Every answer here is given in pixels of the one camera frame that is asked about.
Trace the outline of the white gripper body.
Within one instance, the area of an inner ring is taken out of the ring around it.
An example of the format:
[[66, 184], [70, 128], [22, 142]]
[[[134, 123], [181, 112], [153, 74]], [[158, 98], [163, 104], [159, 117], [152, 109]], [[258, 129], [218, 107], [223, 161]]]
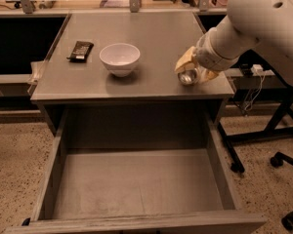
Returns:
[[205, 33], [196, 43], [194, 51], [197, 63], [211, 71], [221, 72], [231, 68], [238, 58], [224, 58], [217, 54], [211, 44], [210, 33]]

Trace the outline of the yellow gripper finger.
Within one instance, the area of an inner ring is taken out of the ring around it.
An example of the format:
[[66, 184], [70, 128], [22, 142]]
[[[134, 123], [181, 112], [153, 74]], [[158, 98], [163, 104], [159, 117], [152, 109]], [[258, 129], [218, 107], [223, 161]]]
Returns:
[[200, 71], [200, 78], [198, 80], [199, 84], [209, 82], [219, 76], [218, 71], [212, 71], [212, 70], [206, 69], [204, 67], [200, 67], [199, 71]]
[[175, 72], [177, 74], [196, 68], [196, 48], [190, 47], [177, 61]]

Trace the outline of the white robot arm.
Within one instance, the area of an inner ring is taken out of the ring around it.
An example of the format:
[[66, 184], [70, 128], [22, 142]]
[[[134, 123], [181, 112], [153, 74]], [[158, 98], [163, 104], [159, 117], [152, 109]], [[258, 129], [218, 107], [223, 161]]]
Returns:
[[227, 15], [178, 60], [177, 74], [197, 70], [203, 81], [255, 51], [293, 87], [293, 0], [228, 0]]

